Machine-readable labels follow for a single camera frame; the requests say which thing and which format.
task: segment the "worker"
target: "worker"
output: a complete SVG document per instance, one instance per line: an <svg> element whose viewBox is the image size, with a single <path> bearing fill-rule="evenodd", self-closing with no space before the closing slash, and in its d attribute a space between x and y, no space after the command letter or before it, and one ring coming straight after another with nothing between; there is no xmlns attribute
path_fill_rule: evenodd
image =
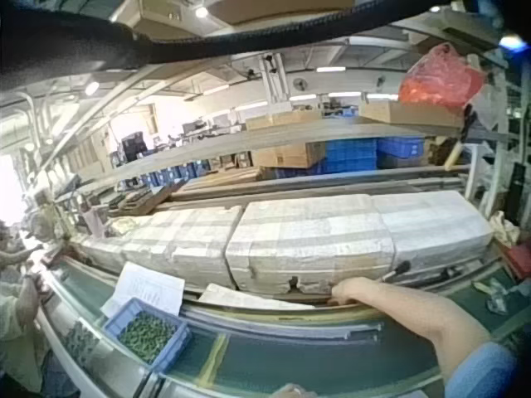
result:
<svg viewBox="0 0 531 398"><path fill-rule="evenodd" d="M0 271L27 260L41 248L38 245L15 254L0 251ZM0 281L0 369L30 392L45 397L72 396L76 386L34 325L39 308L37 281L32 274L25 274L22 284Z"/></svg>
<svg viewBox="0 0 531 398"><path fill-rule="evenodd" d="M438 294L367 278L346 279L332 289L337 304L359 301L429 340L445 382L446 398L506 396L517 362L506 348L456 303Z"/></svg>

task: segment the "red plastic bag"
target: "red plastic bag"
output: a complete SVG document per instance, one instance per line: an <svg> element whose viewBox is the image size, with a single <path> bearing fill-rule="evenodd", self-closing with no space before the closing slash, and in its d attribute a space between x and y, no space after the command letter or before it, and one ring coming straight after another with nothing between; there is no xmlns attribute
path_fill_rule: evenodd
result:
<svg viewBox="0 0 531 398"><path fill-rule="evenodd" d="M463 107L481 90L483 72L468 66L449 43L433 47L408 72L400 102Z"/></svg>

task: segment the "blue sleeve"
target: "blue sleeve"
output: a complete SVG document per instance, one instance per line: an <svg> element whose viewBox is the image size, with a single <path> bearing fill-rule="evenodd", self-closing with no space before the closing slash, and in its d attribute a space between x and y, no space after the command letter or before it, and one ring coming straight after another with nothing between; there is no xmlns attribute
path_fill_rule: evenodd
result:
<svg viewBox="0 0 531 398"><path fill-rule="evenodd" d="M457 367L446 384L445 398L501 397L515 371L516 359L509 350L487 342Z"/></svg>

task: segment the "plastic bag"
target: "plastic bag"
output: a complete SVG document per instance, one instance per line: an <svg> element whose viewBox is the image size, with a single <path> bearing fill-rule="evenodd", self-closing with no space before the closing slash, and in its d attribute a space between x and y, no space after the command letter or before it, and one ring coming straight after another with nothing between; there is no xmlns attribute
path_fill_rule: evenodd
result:
<svg viewBox="0 0 531 398"><path fill-rule="evenodd" d="M463 107L483 86L484 74L468 66L449 43L433 47L406 74L400 102Z"/></svg>

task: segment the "paper sheet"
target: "paper sheet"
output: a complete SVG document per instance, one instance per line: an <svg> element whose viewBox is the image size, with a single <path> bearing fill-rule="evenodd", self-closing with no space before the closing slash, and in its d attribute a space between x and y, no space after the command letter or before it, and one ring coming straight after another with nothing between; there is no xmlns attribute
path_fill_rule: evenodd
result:
<svg viewBox="0 0 531 398"><path fill-rule="evenodd" d="M256 297L252 294L237 292L218 284L209 284L198 300L200 303L212 303L239 308L260 308L260 309L309 309L313 305L293 304L286 301L271 300L268 298Z"/></svg>
<svg viewBox="0 0 531 398"><path fill-rule="evenodd" d="M112 318L131 298L178 316L183 303L184 279L146 269L128 261L119 276L113 295L101 307Z"/></svg>

